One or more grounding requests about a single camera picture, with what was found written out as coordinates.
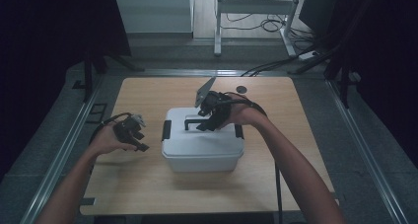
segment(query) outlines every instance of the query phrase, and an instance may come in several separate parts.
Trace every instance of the gray carpet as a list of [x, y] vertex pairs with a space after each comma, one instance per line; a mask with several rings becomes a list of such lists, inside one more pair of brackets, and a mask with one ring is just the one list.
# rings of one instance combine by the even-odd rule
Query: gray carpet
[[[271, 42], [268, 45], [229, 43], [223, 47], [221, 57], [213, 55], [213, 46], [208, 43], [172, 46], [166, 42], [159, 42], [148, 47], [134, 45], [132, 47], [134, 56], [125, 57], [125, 59], [138, 67], [146, 68], [146, 72], [133, 72], [108, 58], [109, 70], [104, 76], [104, 83], [96, 103], [108, 104], [105, 116], [109, 117], [120, 84], [125, 77], [159, 74], [208, 75], [213, 73], [213, 70], [247, 70], [263, 63], [286, 58], [287, 54], [283, 45], [274, 43], [275, 45], [272, 46], [270, 44]], [[275, 75], [288, 76], [286, 72], [289, 69], [302, 64], [293, 62], [279, 67]], [[292, 78], [344, 215], [348, 223], [353, 224], [392, 223], [383, 199], [359, 155], [330, 90], [322, 79], [323, 68], [324, 65], [319, 65], [304, 75], [292, 76]], [[19, 223], [27, 210], [45, 171], [81, 108], [84, 92], [72, 89], [77, 80], [83, 80], [82, 65], [75, 65], [67, 72], [67, 81], [60, 97], [25, 151], [5, 176], [0, 186], [0, 223]], [[410, 223], [413, 223], [418, 220], [417, 170], [379, 119], [363, 103], [354, 87], [349, 92], [349, 104], [351, 113], [355, 116], [365, 139], [370, 143], [374, 155], [398, 196], [405, 215]], [[68, 173], [86, 148], [95, 127], [94, 124], [84, 124], [62, 171], [62, 177]], [[256, 220], [269, 221], [263, 218], [259, 217]], [[98, 219], [97, 223], [105, 223], [106, 220], [111, 223], [111, 220], [106, 218]], [[285, 212], [284, 220], [285, 223], [304, 222], [300, 212]], [[161, 216], [142, 218], [142, 223], [164, 223], [165, 221], [167, 220]], [[93, 217], [79, 215], [77, 218], [77, 223], [93, 222]]]

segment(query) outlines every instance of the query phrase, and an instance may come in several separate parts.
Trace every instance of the wooden tabletop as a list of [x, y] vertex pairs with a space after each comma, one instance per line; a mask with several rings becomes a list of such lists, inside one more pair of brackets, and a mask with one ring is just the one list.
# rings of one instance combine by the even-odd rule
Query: wooden tabletop
[[[196, 91], [209, 78], [128, 78], [113, 113], [140, 113], [146, 122], [141, 142], [146, 152], [114, 151], [101, 155], [80, 207], [84, 215], [220, 213], [277, 211], [274, 160], [258, 132], [244, 126], [244, 155], [232, 172], [174, 173], [162, 155], [162, 131], [167, 111], [192, 108]], [[298, 94], [286, 77], [219, 77], [212, 90], [247, 88], [274, 124], [317, 169], [331, 191], [329, 175], [314, 141]], [[283, 210], [299, 210], [281, 178]]]

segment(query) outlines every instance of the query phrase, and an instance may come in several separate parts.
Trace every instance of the box lid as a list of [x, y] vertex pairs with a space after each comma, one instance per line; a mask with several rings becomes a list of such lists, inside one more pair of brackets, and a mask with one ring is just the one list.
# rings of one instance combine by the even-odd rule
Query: box lid
[[244, 153], [240, 125], [229, 124], [221, 130], [200, 131], [196, 129], [198, 122], [185, 123], [186, 120], [204, 119], [198, 112], [196, 108], [168, 111], [163, 135], [165, 157], [240, 157]]

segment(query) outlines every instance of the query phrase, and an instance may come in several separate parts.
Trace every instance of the white wall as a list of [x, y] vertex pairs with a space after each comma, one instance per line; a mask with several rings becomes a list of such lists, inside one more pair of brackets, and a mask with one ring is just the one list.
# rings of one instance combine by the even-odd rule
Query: white wall
[[192, 33], [193, 0], [116, 0], [131, 33]]

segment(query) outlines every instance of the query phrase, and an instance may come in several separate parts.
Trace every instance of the human arm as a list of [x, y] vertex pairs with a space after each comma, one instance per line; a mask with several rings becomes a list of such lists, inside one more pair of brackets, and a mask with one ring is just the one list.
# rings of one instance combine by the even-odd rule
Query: human arm
[[233, 105], [222, 126], [228, 123], [248, 124], [260, 133], [308, 223], [345, 223], [317, 171], [267, 116], [247, 105]]
[[112, 125], [107, 125], [99, 131], [70, 173], [53, 192], [35, 223], [73, 223], [90, 169], [100, 155], [116, 149], [135, 150], [136, 147], [117, 141]]

